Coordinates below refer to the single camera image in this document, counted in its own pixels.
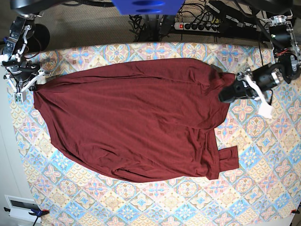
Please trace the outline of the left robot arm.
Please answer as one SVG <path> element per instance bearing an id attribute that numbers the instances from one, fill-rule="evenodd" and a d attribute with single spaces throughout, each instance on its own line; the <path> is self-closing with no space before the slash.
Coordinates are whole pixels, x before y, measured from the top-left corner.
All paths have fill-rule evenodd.
<path id="1" fill-rule="evenodd" d="M 219 93 L 219 100 L 232 103 L 237 99 L 260 98 L 278 86 L 287 84 L 301 75 L 301 50 L 295 39 L 288 16 L 273 16 L 268 19 L 268 38 L 273 45 L 275 63 L 264 65 L 254 71 L 247 69 L 236 75 L 234 82 Z"/>

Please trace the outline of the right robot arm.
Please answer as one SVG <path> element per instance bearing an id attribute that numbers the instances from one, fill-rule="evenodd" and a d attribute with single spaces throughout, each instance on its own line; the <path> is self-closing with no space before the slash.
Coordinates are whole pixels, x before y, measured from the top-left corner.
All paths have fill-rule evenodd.
<path id="1" fill-rule="evenodd" d="M 7 71 L 7 79 L 16 93 L 34 91 L 37 79 L 43 74 L 41 66 L 30 63 L 32 57 L 27 54 L 34 53 L 34 57 L 44 51 L 50 41 L 49 30 L 35 24 L 39 13 L 17 16 L 13 21 L 9 36 L 0 51 L 0 65 Z"/>

